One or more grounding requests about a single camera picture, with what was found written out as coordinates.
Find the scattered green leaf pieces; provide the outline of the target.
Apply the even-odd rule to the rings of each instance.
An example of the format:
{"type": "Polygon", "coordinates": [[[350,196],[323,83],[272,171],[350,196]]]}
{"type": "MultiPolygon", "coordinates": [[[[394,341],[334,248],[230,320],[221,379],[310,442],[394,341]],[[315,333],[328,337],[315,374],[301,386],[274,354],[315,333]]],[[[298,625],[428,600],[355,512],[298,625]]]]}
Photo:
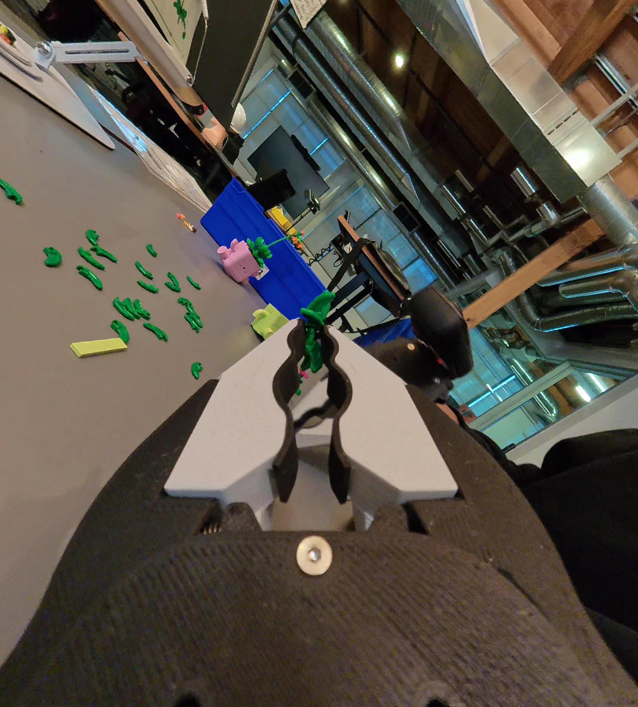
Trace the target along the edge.
{"type": "MultiPolygon", "coordinates": [[[[4,192],[6,199],[12,201],[17,206],[21,206],[23,204],[23,197],[21,194],[10,183],[2,178],[0,178],[0,188],[4,192]]],[[[85,232],[85,237],[91,247],[87,250],[83,247],[79,247],[77,249],[79,257],[86,262],[86,265],[84,266],[78,264],[76,266],[76,271],[80,276],[85,278],[86,281],[90,282],[96,291],[101,292],[103,290],[103,282],[95,273],[95,270],[104,271],[105,266],[95,259],[95,255],[105,257],[111,262],[117,262],[117,259],[110,252],[100,248],[100,235],[97,231],[94,229],[88,229],[85,232]]],[[[45,259],[43,261],[45,267],[56,269],[62,265],[63,256],[56,247],[46,246],[42,249],[42,253],[45,255],[45,259]]],[[[186,308],[185,320],[192,326],[194,331],[200,331],[203,325],[200,322],[200,319],[198,318],[191,302],[187,298],[180,298],[178,302],[186,308]]],[[[164,342],[168,341],[168,335],[162,329],[150,322],[151,314],[142,305],[139,299],[131,300],[130,298],[114,298],[112,305],[118,314],[120,314],[124,319],[131,322],[141,320],[143,321],[144,329],[154,333],[157,340],[164,342]]],[[[120,337],[126,344],[129,343],[129,331],[127,326],[122,321],[118,319],[113,320],[111,322],[111,329],[116,333],[115,337],[120,337]]]]}

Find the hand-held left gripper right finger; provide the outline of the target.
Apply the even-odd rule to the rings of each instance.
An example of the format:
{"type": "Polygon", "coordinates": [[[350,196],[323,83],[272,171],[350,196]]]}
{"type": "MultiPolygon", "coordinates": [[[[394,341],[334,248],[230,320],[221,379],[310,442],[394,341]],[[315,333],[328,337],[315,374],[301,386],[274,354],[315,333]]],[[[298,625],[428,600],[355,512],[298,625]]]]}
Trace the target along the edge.
{"type": "Polygon", "coordinates": [[[452,499],[458,485],[406,384],[332,326],[323,331],[327,396],[335,408],[328,469],[356,530],[382,506],[452,499]]]}

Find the lime green toy pot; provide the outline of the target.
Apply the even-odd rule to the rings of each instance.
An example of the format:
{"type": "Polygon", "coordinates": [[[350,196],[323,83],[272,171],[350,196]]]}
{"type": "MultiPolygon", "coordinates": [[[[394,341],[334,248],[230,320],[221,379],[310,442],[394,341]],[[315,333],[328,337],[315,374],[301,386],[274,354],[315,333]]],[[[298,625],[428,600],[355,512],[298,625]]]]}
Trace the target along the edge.
{"type": "Polygon", "coordinates": [[[266,340],[287,323],[288,319],[276,307],[267,304],[253,312],[251,327],[262,340],[266,340]]]}

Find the wooden ceiling beam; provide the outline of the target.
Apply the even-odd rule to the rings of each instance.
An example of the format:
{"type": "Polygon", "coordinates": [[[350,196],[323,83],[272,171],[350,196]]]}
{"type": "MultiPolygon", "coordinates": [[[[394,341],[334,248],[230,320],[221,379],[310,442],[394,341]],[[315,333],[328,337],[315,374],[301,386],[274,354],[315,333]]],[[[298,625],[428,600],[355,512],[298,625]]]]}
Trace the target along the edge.
{"type": "Polygon", "coordinates": [[[591,219],[562,236],[544,252],[468,305],[463,311],[467,328],[475,328],[603,236],[604,231],[591,219]]]}

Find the yellow flat brick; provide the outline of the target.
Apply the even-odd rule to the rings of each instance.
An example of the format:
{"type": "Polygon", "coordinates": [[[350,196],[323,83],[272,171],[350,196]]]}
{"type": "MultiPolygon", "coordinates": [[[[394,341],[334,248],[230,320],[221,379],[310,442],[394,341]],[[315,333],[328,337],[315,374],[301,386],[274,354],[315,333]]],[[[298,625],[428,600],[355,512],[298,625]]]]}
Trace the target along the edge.
{"type": "Polygon", "coordinates": [[[88,358],[124,351],[127,344],[120,337],[113,337],[106,340],[74,342],[70,344],[70,349],[78,358],[88,358]]]}

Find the white flat board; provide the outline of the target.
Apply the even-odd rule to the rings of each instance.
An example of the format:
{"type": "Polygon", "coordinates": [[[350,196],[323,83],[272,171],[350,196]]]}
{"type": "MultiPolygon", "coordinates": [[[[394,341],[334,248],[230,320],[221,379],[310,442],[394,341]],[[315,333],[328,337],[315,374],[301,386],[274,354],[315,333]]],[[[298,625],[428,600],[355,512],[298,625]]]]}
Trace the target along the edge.
{"type": "Polygon", "coordinates": [[[54,68],[52,50],[32,45],[0,20],[0,75],[110,150],[115,145],[84,102],[54,68]]]}

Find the pink toy pot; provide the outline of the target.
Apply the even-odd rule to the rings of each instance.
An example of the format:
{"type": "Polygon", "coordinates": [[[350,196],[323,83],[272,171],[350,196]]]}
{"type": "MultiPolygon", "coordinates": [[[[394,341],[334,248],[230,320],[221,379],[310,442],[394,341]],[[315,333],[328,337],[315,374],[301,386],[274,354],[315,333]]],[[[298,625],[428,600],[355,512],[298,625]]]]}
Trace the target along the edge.
{"type": "Polygon", "coordinates": [[[244,240],[232,240],[230,246],[220,246],[217,254],[226,274],[239,284],[249,284],[251,278],[259,277],[263,271],[264,265],[259,264],[244,240]]]}

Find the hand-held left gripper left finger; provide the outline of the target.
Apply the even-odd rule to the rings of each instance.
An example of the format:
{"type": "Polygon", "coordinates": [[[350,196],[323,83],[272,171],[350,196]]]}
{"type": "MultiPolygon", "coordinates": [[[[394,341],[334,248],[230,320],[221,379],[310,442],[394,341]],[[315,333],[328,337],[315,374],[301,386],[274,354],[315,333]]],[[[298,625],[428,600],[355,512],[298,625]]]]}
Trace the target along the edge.
{"type": "Polygon", "coordinates": [[[299,388],[305,321],[295,319],[215,384],[164,490],[172,497],[216,499],[223,508],[246,503],[263,530],[269,508],[288,500],[298,451],[289,402],[299,388]]]}

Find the blue plastic bin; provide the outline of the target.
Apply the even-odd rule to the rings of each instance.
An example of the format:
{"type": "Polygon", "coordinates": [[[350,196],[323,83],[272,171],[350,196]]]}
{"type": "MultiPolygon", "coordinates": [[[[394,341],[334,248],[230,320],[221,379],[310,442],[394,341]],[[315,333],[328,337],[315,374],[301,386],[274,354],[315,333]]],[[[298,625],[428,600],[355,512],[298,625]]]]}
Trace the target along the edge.
{"type": "Polygon", "coordinates": [[[289,320],[299,317],[300,309],[325,291],[324,284],[288,240],[272,244],[282,236],[280,228],[265,216],[261,205],[235,178],[201,218],[200,224],[218,246],[229,247],[233,239],[264,238],[272,253],[267,261],[268,272],[261,279],[251,278],[250,284],[266,303],[289,320]]]}

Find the silver ventilation ducts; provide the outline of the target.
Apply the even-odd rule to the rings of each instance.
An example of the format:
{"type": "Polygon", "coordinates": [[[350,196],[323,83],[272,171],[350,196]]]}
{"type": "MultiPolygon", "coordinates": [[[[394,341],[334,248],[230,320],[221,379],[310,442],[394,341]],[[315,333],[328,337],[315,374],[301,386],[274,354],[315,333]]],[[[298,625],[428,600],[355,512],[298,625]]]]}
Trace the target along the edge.
{"type": "MultiPolygon", "coordinates": [[[[403,195],[430,226],[446,234],[441,212],[456,218],[446,178],[426,157],[404,111],[364,60],[332,29],[323,1],[281,1],[274,33],[326,97],[393,173],[403,195]]],[[[467,87],[511,146],[560,203],[577,199],[618,249],[612,264],[594,258],[566,268],[592,283],[596,271],[614,280],[638,314],[638,210],[611,178],[613,149],[513,30],[493,1],[406,1],[408,17],[467,87]]]]}

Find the black monitor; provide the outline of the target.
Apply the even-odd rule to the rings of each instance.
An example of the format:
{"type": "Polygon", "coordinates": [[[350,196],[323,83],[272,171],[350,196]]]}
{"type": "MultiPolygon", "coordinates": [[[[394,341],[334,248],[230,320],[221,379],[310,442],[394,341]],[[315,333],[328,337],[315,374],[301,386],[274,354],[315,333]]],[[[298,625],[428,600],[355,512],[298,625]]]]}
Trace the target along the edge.
{"type": "Polygon", "coordinates": [[[287,182],[294,193],[290,195],[282,180],[280,195],[287,195],[279,205],[292,218],[297,218],[305,211],[308,204],[306,192],[318,199],[328,190],[329,185],[320,175],[320,167],[309,155],[307,149],[294,135],[283,127],[276,128],[260,146],[248,157],[248,163],[255,170],[256,182],[272,179],[273,175],[285,170],[287,182]]]}

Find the black-framed wooden desk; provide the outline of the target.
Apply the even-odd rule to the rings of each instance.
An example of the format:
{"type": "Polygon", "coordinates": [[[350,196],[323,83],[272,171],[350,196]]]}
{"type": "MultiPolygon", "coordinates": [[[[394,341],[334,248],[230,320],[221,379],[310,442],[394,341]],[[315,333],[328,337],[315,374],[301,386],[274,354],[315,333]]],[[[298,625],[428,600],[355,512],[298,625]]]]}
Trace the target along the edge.
{"type": "Polygon", "coordinates": [[[398,321],[408,313],[412,292],[390,253],[371,239],[360,237],[350,226],[348,216],[346,212],[338,217],[340,234],[331,242],[338,256],[338,269],[327,286],[334,300],[326,323],[344,333],[363,334],[378,328],[378,324],[356,329],[347,319],[350,309],[370,298],[398,321]]]}

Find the person's black jacket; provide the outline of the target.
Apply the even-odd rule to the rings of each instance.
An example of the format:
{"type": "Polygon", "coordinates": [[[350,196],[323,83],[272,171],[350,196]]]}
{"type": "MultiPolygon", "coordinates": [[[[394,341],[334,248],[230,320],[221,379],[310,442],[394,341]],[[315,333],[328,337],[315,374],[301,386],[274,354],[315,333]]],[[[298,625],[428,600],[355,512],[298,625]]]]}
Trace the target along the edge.
{"type": "Polygon", "coordinates": [[[612,650],[638,664],[638,429],[563,438],[539,465],[465,430],[523,491],[612,650]]]}

